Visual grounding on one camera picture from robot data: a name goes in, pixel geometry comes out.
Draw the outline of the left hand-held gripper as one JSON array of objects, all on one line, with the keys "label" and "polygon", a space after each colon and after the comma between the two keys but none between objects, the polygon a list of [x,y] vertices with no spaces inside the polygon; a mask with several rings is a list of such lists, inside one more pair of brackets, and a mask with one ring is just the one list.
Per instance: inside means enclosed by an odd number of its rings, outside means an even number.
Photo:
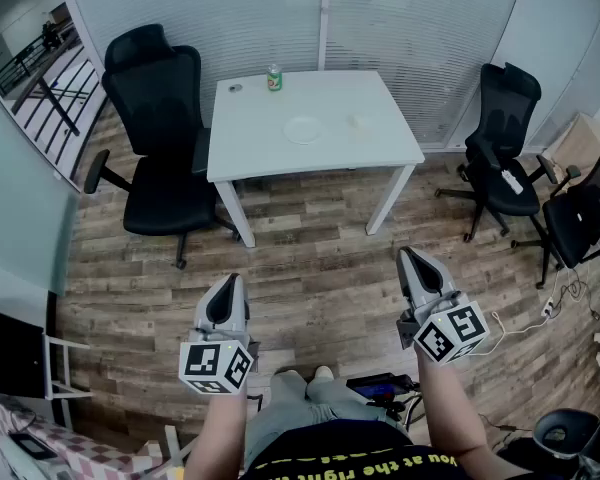
[{"label": "left hand-held gripper", "polygon": [[[244,280],[237,273],[216,282],[200,299],[196,318],[244,330],[249,320]],[[180,345],[178,377],[201,395],[236,395],[257,369],[260,343],[246,332],[196,328]]]}]

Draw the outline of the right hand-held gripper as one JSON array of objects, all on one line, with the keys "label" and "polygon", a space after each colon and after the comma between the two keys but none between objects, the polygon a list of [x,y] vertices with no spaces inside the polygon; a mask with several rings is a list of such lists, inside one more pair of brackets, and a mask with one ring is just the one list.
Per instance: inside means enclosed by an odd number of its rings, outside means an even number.
[{"label": "right hand-held gripper", "polygon": [[407,309],[396,322],[403,349],[417,345],[434,363],[452,363],[480,345],[490,330],[476,301],[455,290],[450,271],[423,250],[402,247],[397,270]]}]

